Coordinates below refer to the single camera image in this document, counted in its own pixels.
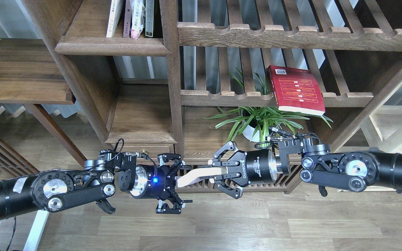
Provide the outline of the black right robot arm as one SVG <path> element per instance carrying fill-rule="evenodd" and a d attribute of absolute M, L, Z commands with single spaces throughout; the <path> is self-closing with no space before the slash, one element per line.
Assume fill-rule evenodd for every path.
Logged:
<path fill-rule="evenodd" d="M 275 183 L 281 175 L 291 174 L 289 155 L 300 154 L 300 178 L 317 184 L 322 196 L 326 187 L 362 192 L 375 185 L 402 191 L 402 154 L 379 151 L 333 153 L 314 133 L 289 133 L 270 127 L 270 135 L 255 145 L 254 151 L 241 151 L 228 142 L 206 166 L 200 178 L 211 178 L 217 188 L 240 198 L 250 184 Z"/>

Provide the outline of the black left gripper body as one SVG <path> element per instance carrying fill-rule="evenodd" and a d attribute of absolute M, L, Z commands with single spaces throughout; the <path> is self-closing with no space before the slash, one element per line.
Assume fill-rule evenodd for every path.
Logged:
<path fill-rule="evenodd" d="M 177 193 L 174 190 L 176 186 L 176 165 L 163 165 L 158 167 L 157 173 L 154 174 L 153 166 L 139 164 L 136 166 L 135 173 L 135 184 L 130 191 L 133 198 L 155 198 L 160 200 L 177 199 Z"/>

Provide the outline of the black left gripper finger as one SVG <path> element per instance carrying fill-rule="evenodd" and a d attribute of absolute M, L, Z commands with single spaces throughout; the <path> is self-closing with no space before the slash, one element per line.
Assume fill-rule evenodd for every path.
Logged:
<path fill-rule="evenodd" d="M 158 205 L 155 209 L 156 213 L 168 213 L 168 214 L 181 214 L 182 208 L 187 203 L 192 203 L 193 200 L 182 200 L 177 192 L 170 190 L 163 190 L 158 196 Z"/>
<path fill-rule="evenodd" d="M 177 175 L 180 169 L 191 170 L 191 166 L 185 165 L 180 154 L 162 153 L 157 156 L 159 166 L 166 175 Z"/>

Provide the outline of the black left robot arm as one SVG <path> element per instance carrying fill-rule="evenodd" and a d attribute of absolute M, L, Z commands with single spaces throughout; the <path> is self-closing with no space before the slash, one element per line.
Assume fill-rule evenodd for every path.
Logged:
<path fill-rule="evenodd" d="M 84 170 L 53 169 L 33 175 L 0 181 L 0 220 L 35 210 L 59 212 L 96 202 L 106 213 L 115 213 L 108 203 L 117 190 L 136 199 L 158 199 L 156 213 L 180 214 L 189 200 L 182 200 L 176 190 L 176 177 L 185 162 L 180 154 L 158 155 L 159 165 L 137 164 L 149 159 L 140 152 L 107 149 L 96 160 L 84 163 Z"/>

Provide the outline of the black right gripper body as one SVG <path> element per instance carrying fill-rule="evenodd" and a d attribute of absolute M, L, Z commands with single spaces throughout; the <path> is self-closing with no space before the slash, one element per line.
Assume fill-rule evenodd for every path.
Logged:
<path fill-rule="evenodd" d="M 236 157 L 244 161 L 244 170 L 251 184 L 274 184 L 278 178 L 280 157 L 270 149 L 237 151 Z"/>

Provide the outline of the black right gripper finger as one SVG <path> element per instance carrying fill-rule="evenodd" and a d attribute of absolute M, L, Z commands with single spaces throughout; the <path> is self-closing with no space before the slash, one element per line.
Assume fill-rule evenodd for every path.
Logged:
<path fill-rule="evenodd" d="M 243 187 L 239 186 L 235 180 L 241 179 L 240 173 L 220 174 L 220 175 L 204 175 L 201 180 L 211 178 L 214 181 L 214 187 L 219 191 L 229 195 L 234 199 L 239 199 L 243 195 Z"/>
<path fill-rule="evenodd" d="M 245 152 L 239 150 L 236 142 L 228 141 L 213 153 L 213 159 L 208 161 L 208 167 L 245 167 Z"/>

